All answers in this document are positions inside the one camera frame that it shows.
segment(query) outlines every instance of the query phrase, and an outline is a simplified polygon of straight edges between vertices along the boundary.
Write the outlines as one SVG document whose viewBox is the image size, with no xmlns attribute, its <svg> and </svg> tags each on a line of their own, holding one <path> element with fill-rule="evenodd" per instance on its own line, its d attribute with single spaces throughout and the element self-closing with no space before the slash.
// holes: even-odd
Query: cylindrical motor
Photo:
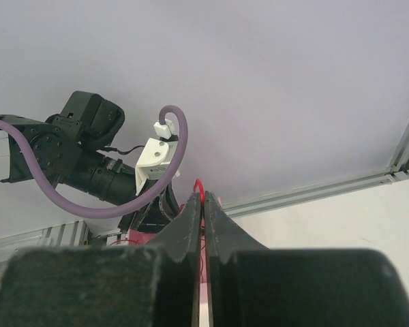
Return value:
<svg viewBox="0 0 409 327">
<path fill-rule="evenodd" d="M 116 206 L 129 202 L 136 197 L 134 169 L 123 163 L 121 168 L 113 169 L 112 162 L 101 153 L 84 151 L 63 183 Z"/>
</svg>

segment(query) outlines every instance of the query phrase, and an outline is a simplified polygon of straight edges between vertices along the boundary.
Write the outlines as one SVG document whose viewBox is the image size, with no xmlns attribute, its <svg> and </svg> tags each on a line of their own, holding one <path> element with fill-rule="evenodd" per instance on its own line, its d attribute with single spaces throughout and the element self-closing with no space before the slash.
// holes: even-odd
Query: purple tube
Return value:
<svg viewBox="0 0 409 327">
<path fill-rule="evenodd" d="M 113 208 L 101 209 L 101 208 L 87 208 L 86 206 L 79 206 L 67 199 L 65 199 L 61 194 L 57 193 L 56 189 L 50 185 L 42 172 L 40 165 L 36 161 L 35 155 L 27 142 L 26 138 L 18 131 L 14 126 L 0 121 L 0 129 L 7 132 L 13 139 L 18 143 L 20 150 L 27 162 L 30 173 L 32 173 L 35 182 L 40 187 L 41 191 L 50 199 L 51 202 L 56 204 L 59 208 L 63 210 L 84 218 L 92 219 L 105 219 L 120 217 L 128 213 L 139 210 L 146 204 L 150 203 L 154 198 L 156 198 L 170 183 L 176 171 L 179 169 L 180 163 L 182 162 L 183 156 L 186 151 L 186 145 L 188 141 L 188 126 L 186 117 L 183 111 L 176 106 L 165 106 L 161 109 L 159 113 L 159 120 L 161 125 L 165 125 L 165 116 L 167 113 L 173 113 L 176 115 L 179 122 L 179 143 L 177 144 L 176 152 L 167 167 L 164 175 L 160 180 L 154 184 L 147 192 L 138 196 L 136 199 L 122 204 L 121 206 L 116 206 Z"/>
</svg>

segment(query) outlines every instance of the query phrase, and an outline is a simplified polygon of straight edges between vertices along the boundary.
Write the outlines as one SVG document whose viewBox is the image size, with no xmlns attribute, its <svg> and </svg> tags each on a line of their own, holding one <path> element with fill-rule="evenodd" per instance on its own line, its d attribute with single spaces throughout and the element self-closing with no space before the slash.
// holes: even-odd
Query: cable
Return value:
<svg viewBox="0 0 409 327">
<path fill-rule="evenodd" d="M 129 151 L 120 151 L 119 149 L 117 149 L 117 148 L 110 148 L 109 146 L 105 146 L 104 148 L 101 148 L 100 150 L 101 151 L 104 151 L 104 152 L 118 152 L 120 155 L 128 155 L 129 153 L 131 153 L 132 151 L 135 151 L 136 149 L 139 149 L 139 148 L 144 148 L 145 146 L 143 146 L 143 145 L 137 145 L 137 146 L 134 146 L 131 150 L 129 150 Z"/>
<path fill-rule="evenodd" d="M 115 242 L 110 243 L 109 246 L 115 245 L 115 244 L 118 244 L 118 243 L 121 243 L 121 242 L 129 242 L 129 243 L 134 243 L 135 245 L 140 245 L 140 243 L 137 240 L 129 240 L 129 239 L 125 238 L 124 240 L 116 240 Z"/>
<path fill-rule="evenodd" d="M 205 263 L 203 261 L 203 257 L 202 257 L 202 251 L 203 249 L 206 247 L 206 243 L 202 246 L 201 250 L 200 250 L 200 282 L 202 283 L 204 281 L 203 278 L 203 268 L 205 267 Z"/>
<path fill-rule="evenodd" d="M 200 201 L 202 202 L 202 206 L 205 205 L 205 198 L 206 198 L 206 194 L 205 194 L 205 189 L 203 187 L 203 183 L 200 179 L 196 179 L 196 183 L 194 184 L 194 192 L 198 189 L 200 190 Z"/>
<path fill-rule="evenodd" d="M 185 206 L 185 204 L 181 204 L 179 207 L 179 212 L 177 213 L 177 215 L 180 215 L 180 212 L 183 210 L 183 207 Z"/>
<path fill-rule="evenodd" d="M 50 199 L 50 201 L 52 201 L 63 210 L 79 217 L 106 219 L 133 213 L 134 211 L 137 211 L 146 204 L 150 203 L 150 201 L 158 197 L 161 192 L 165 190 L 167 185 L 176 174 L 176 171 L 179 169 L 180 163 L 182 162 L 183 156 L 185 155 L 186 151 L 188 141 L 188 125 L 183 111 L 176 106 L 165 106 L 161 109 L 161 111 L 159 112 L 159 122 L 161 125 L 165 125 L 165 116 L 169 112 L 175 114 L 179 122 L 179 143 L 177 144 L 174 156 L 171 159 L 170 165 L 167 167 L 164 175 L 147 192 L 143 193 L 141 196 L 138 196 L 136 199 L 122 204 L 121 206 L 107 209 L 87 208 L 86 206 L 80 206 L 67 200 L 61 194 L 57 193 L 56 189 L 52 187 L 52 185 L 48 182 L 47 178 L 42 172 L 29 143 L 21 134 L 21 132 L 18 131 L 14 126 L 4 121 L 0 121 L 0 129 L 7 132 L 17 142 L 27 162 L 30 173 L 35 179 L 35 182 L 38 184 L 41 191 L 47 196 L 47 198 Z"/>
</svg>

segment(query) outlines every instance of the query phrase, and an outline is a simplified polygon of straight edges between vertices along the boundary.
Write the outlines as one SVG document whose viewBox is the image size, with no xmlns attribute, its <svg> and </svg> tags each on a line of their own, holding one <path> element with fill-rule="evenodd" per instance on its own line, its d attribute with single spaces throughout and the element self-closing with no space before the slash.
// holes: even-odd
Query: gray surface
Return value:
<svg viewBox="0 0 409 327">
<path fill-rule="evenodd" d="M 385 172 L 379 172 L 370 176 L 361 176 L 360 178 L 349 178 L 337 183 L 325 183 L 311 187 L 303 187 L 294 191 L 281 192 L 269 196 L 263 196 L 253 200 L 235 202 L 224 206 L 224 211 L 230 218 L 242 217 L 245 215 L 254 215 L 264 211 L 271 211 L 285 206 L 294 206 L 303 202 L 319 200 L 336 196 L 343 193 L 353 192 L 369 187 L 391 184 L 393 181 L 409 179 L 404 172 L 402 179 L 394 178 Z"/>
<path fill-rule="evenodd" d="M 84 221 L 35 230 L 0 238 L 0 262 L 6 262 L 17 251 L 27 247 L 69 247 L 84 245 L 88 239 L 88 227 Z"/>
<path fill-rule="evenodd" d="M 125 109 L 120 149 L 185 110 L 180 201 L 196 177 L 233 202 L 376 172 L 409 121 L 409 0 L 0 1 L 0 113 L 42 120 L 76 89 Z M 0 185 L 0 237 L 73 220 Z"/>
</svg>

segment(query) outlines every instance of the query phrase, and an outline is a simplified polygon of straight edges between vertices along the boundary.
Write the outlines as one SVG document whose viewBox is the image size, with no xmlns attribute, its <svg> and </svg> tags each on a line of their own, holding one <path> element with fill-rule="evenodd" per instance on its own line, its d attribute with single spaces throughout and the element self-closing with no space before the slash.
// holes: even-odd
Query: black wire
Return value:
<svg viewBox="0 0 409 327">
<path fill-rule="evenodd" d="M 144 148 L 143 145 L 137 145 L 134 146 L 132 149 L 130 149 L 129 151 L 120 151 L 117 148 L 110 148 L 109 146 L 105 146 L 104 148 L 101 148 L 101 151 L 105 151 L 105 152 L 118 152 L 120 155 L 128 155 L 129 153 L 131 153 L 132 151 L 139 149 L 139 148 Z"/>
</svg>

